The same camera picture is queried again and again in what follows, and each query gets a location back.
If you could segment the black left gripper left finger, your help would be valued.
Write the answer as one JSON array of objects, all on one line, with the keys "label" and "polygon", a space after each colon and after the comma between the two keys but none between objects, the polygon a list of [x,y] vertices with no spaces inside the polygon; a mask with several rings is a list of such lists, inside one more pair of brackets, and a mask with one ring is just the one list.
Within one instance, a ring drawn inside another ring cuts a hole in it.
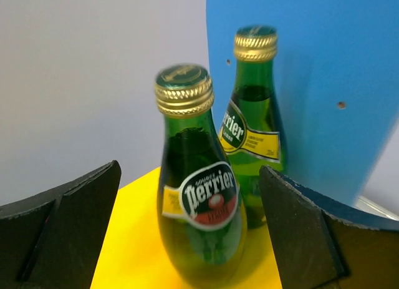
[{"label": "black left gripper left finger", "polygon": [[1,288],[90,288],[121,174],[113,160],[1,206]]}]

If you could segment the green Perrier lemon bottle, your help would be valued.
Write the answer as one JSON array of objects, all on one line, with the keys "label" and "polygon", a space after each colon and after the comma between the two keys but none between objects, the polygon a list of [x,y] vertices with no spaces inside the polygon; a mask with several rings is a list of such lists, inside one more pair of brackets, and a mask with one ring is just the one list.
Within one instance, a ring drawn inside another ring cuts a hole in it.
[{"label": "green Perrier lemon bottle", "polygon": [[236,78],[219,139],[241,186],[248,228],[266,222],[260,168],[268,165],[280,172],[287,168],[286,137],[272,71],[276,54],[275,27],[252,25],[237,30]]}]

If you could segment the green Perrier bottle red label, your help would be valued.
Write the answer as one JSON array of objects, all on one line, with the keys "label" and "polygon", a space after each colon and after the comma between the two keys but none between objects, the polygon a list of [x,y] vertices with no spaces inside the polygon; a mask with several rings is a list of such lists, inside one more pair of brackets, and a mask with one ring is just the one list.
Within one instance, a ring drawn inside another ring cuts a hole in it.
[{"label": "green Perrier bottle red label", "polygon": [[198,64],[175,64],[155,79],[164,116],[157,216],[179,275],[195,288],[221,288],[238,269],[247,234],[239,183],[213,122],[213,82]]}]

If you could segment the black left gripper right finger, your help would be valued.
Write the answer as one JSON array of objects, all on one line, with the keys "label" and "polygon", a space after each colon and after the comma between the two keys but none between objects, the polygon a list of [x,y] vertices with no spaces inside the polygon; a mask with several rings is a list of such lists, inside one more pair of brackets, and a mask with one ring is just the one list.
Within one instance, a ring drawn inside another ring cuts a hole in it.
[{"label": "black left gripper right finger", "polygon": [[398,288],[398,221],[263,166],[259,188],[283,288]]}]

